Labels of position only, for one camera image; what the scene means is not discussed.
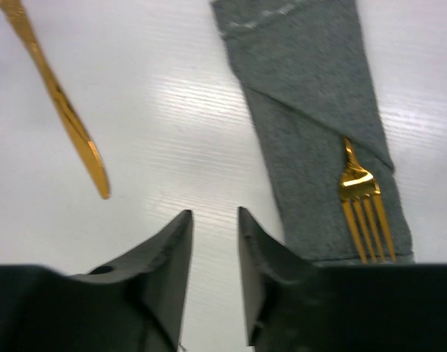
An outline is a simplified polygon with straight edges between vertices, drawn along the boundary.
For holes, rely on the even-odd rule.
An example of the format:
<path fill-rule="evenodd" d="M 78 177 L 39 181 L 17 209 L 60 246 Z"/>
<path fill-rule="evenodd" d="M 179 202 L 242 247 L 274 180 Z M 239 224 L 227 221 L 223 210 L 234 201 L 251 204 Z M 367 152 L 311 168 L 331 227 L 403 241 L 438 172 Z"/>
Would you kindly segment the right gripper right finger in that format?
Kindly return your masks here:
<path fill-rule="evenodd" d="M 318 268 L 268 235 L 247 208 L 239 207 L 237 217 L 248 345 L 314 347 Z"/>

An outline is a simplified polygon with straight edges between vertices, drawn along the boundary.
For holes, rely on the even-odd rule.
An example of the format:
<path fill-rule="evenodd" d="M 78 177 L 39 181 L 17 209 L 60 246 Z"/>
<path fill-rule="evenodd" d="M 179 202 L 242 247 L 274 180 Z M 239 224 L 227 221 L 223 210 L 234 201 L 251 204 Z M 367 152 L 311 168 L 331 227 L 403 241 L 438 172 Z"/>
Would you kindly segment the grey cloth napkin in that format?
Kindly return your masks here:
<path fill-rule="evenodd" d="M 265 159 L 284 242 L 319 264 L 359 255 L 338 194 L 344 138 L 380 184 L 396 258 L 411 262 L 354 1 L 213 1 Z"/>

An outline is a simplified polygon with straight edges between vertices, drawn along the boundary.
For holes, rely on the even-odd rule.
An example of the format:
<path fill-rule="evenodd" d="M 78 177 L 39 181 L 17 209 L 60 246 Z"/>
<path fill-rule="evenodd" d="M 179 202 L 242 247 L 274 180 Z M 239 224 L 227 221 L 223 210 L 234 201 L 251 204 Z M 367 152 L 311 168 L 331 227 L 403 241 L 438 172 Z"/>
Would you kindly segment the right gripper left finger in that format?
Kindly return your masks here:
<path fill-rule="evenodd" d="M 177 351 L 193 248 L 193 212 L 183 210 L 155 235 L 86 274 L 91 285 L 125 285 L 124 300 L 144 323 L 140 351 Z"/>

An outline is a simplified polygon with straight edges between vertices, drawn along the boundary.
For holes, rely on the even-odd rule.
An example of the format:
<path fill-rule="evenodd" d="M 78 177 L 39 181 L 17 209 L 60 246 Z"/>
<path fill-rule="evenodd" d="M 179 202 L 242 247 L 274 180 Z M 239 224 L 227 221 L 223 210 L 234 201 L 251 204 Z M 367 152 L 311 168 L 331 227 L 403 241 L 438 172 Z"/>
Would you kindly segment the gold fork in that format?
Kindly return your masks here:
<path fill-rule="evenodd" d="M 396 262 L 393 237 L 374 175 L 364 169 L 352 142 L 344 138 L 346 166 L 339 180 L 339 198 L 362 263 Z"/>

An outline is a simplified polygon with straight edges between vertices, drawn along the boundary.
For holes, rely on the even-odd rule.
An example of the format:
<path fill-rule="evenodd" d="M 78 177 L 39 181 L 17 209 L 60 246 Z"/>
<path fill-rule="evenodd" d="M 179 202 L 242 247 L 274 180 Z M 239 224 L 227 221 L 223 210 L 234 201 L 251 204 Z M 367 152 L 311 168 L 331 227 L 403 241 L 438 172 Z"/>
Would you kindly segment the gold knife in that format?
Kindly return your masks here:
<path fill-rule="evenodd" d="M 31 56 L 60 120 L 102 199 L 111 196 L 111 187 L 100 153 L 52 71 L 21 1 L 0 0 L 0 10 Z"/>

